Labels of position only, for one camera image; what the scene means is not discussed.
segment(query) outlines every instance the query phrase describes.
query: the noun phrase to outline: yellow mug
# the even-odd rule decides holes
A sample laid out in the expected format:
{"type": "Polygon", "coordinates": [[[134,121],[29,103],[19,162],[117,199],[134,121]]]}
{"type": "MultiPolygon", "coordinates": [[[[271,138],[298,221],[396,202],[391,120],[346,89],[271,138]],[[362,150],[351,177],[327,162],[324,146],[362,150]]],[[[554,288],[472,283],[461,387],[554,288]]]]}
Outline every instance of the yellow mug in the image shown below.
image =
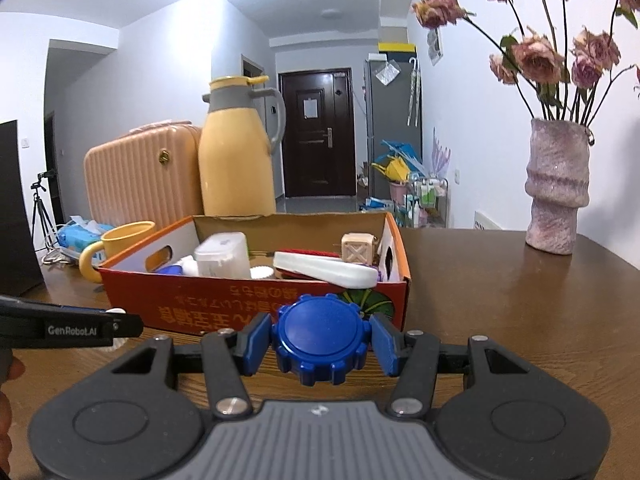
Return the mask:
{"type": "Polygon", "coordinates": [[[155,230],[155,222],[145,221],[121,225],[105,232],[100,237],[99,242],[91,244],[80,254],[80,261],[78,262],[80,273],[90,282],[102,283],[100,272],[95,270],[92,265],[94,254],[104,250],[107,259],[111,258],[125,249],[129,249],[140,240],[144,240],[155,230]]]}

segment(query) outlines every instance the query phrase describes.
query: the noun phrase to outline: pink textured vase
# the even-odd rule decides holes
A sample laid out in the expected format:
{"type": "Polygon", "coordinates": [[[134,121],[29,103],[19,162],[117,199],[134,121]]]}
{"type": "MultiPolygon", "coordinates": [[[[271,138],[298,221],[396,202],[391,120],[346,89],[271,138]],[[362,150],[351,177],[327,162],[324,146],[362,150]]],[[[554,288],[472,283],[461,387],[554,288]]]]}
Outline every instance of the pink textured vase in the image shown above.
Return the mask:
{"type": "Polygon", "coordinates": [[[588,129],[569,121],[531,121],[525,191],[533,198],[527,244],[553,254],[574,252],[578,208],[589,204],[588,129]]]}

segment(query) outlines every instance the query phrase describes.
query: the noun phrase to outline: wall vent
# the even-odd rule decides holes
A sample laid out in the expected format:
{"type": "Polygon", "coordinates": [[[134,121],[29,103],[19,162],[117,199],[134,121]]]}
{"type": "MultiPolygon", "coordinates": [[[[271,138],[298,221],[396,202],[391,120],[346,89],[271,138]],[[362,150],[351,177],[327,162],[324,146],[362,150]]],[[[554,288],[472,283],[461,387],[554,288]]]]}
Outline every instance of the wall vent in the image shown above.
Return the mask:
{"type": "Polygon", "coordinates": [[[487,231],[501,231],[502,228],[495,222],[489,220],[482,213],[476,211],[474,216],[474,229],[481,229],[487,231]]]}

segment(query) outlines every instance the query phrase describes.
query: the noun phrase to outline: tripod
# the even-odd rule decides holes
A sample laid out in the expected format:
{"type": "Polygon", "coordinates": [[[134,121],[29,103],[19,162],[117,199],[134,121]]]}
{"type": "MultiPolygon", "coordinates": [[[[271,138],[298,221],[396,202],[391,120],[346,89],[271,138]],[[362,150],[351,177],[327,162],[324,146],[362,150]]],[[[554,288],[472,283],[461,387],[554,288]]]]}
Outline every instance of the tripod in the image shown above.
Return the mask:
{"type": "Polygon", "coordinates": [[[40,229],[44,236],[44,248],[49,251],[54,249],[54,240],[56,240],[56,229],[53,227],[49,213],[44,206],[44,202],[40,197],[40,190],[46,191],[47,189],[42,185],[42,178],[45,174],[38,174],[38,181],[31,184],[33,189],[33,215],[31,216],[31,243],[33,244],[33,235],[36,231],[36,215],[40,220],[40,229]]]}

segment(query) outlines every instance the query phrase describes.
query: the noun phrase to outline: suitcase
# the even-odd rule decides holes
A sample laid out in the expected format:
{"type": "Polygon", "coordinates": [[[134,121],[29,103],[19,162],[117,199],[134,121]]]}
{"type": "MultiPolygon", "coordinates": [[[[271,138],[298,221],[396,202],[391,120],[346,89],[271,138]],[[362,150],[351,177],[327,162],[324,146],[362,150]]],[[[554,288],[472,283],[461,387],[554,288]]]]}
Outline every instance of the suitcase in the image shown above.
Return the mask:
{"type": "Polygon", "coordinates": [[[90,149],[84,180],[92,218],[113,226],[152,220],[161,229],[203,214],[201,131],[190,121],[162,121],[90,149]]]}

